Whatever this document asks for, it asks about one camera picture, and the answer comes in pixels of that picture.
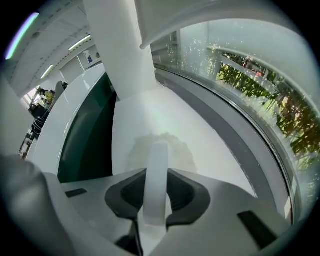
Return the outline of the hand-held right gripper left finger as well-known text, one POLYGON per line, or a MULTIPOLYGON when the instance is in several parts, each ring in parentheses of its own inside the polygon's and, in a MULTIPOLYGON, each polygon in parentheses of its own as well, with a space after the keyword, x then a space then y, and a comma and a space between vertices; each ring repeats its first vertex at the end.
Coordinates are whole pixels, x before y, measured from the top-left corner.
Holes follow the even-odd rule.
POLYGON ((42 176, 54 256, 146 256, 138 226, 146 170, 63 184, 42 176))

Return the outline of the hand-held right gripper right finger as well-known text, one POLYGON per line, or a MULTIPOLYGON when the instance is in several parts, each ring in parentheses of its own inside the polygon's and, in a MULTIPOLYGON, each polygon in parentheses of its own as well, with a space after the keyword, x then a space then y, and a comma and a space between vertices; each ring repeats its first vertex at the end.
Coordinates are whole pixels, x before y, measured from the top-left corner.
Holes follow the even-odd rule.
POLYGON ((150 256, 254 256, 291 226, 242 188, 196 173, 169 170, 168 195, 167 232, 150 256))

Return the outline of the white bathtub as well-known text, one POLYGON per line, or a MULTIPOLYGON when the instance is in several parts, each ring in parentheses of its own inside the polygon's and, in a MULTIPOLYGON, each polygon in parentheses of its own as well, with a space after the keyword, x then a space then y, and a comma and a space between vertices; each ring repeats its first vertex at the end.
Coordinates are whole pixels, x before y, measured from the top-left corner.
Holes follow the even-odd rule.
POLYGON ((116 98, 103 64, 81 74, 47 115, 29 161, 61 183, 111 176, 116 98))

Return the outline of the long ceiling light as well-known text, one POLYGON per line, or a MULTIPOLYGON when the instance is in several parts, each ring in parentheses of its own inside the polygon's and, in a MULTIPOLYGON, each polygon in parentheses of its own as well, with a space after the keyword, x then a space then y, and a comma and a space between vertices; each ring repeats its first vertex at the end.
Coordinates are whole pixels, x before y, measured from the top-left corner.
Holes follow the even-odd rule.
POLYGON ((51 64, 48 68, 47 68, 47 70, 43 73, 43 75, 41 76, 41 80, 52 70, 52 68, 54 67, 54 65, 53 64, 51 64))
POLYGON ((87 35, 86 37, 84 37, 83 39, 81 39, 80 41, 78 41, 77 43, 75 43, 74 45, 72 45, 68 50, 69 51, 73 51, 74 49, 76 49, 78 46, 80 46, 81 44, 87 42, 88 40, 91 39, 91 35, 87 35))

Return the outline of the black framed window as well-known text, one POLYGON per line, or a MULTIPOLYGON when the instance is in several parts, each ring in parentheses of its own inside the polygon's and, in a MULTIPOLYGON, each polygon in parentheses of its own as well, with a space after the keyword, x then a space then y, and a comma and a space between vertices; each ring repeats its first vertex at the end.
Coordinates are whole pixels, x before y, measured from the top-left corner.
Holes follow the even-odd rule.
POLYGON ((198 81, 239 112, 278 163, 284 213, 308 216, 320 192, 320 72, 307 42, 266 21, 222 19, 169 32, 150 45, 153 62, 198 81))

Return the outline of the grey roller blind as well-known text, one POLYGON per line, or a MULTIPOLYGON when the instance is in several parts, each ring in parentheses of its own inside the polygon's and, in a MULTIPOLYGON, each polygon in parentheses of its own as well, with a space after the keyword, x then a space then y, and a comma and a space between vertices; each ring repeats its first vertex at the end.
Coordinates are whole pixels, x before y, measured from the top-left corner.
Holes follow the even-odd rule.
POLYGON ((134 0, 143 50, 162 36, 210 20, 223 0, 134 0))

